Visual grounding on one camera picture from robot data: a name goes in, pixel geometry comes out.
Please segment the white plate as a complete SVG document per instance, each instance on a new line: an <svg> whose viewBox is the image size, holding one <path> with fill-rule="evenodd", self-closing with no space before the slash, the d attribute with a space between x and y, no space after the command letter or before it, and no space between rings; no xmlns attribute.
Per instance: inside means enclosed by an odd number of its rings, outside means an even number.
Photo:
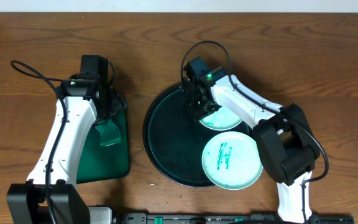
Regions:
<svg viewBox="0 0 358 224"><path fill-rule="evenodd" d="M242 120L231 110L222 106L211 115L201 119L200 123L215 131L227 131L241 124Z"/></svg>
<svg viewBox="0 0 358 224"><path fill-rule="evenodd" d="M207 178L226 190L251 186L263 171L256 142L235 131L211 138L203 149L201 164Z"/></svg>

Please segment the green scrub sponge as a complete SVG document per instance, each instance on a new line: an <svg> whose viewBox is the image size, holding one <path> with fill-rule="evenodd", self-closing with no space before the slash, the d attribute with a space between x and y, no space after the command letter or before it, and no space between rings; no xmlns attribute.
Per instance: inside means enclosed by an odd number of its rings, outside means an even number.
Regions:
<svg viewBox="0 0 358 224"><path fill-rule="evenodd" d="M100 135L99 143L102 147L108 147L121 142L121 130L112 118L95 124L95 128Z"/></svg>

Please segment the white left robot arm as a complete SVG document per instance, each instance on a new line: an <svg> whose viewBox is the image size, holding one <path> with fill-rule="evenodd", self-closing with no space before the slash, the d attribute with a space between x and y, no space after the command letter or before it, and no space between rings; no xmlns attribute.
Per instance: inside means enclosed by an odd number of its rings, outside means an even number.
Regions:
<svg viewBox="0 0 358 224"><path fill-rule="evenodd" d="M112 208L87 206L77 185L129 172L125 103L102 74L74 75L58 101L44 150L24 184L7 193L14 223L116 223Z"/></svg>

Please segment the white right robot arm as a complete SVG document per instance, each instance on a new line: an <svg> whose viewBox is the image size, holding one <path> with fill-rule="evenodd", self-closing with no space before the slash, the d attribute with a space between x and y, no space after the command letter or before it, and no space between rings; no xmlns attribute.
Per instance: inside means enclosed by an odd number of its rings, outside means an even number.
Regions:
<svg viewBox="0 0 358 224"><path fill-rule="evenodd" d="M195 119L227 108L252 129L250 146L277 183L278 215L284 222L309 223L309 184L315 162L326 157L302 109L273 103L243 85L235 75L193 75L181 81Z"/></svg>

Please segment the white plate top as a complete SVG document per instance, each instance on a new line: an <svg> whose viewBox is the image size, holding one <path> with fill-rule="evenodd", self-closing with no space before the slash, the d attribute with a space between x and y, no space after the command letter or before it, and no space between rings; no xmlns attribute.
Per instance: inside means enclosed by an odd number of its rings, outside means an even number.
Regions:
<svg viewBox="0 0 358 224"><path fill-rule="evenodd" d="M227 131L241 124L242 120L231 110L222 106L211 115L201 119L200 123L215 131Z"/></svg>

